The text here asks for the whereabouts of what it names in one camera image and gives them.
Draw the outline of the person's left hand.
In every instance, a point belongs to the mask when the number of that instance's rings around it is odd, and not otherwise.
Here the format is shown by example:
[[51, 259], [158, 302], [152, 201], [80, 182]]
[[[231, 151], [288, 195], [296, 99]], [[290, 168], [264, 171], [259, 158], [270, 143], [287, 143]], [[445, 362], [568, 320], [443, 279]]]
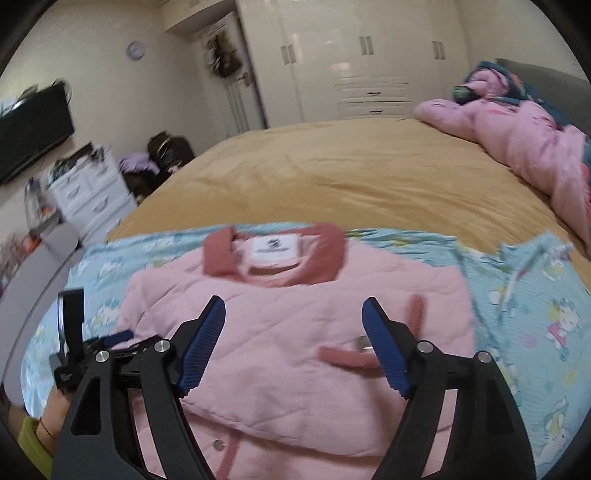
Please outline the person's left hand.
[[71, 393], [63, 393], [56, 386], [53, 386], [50, 391], [39, 423], [54, 439], [58, 437], [63, 427], [72, 399]]

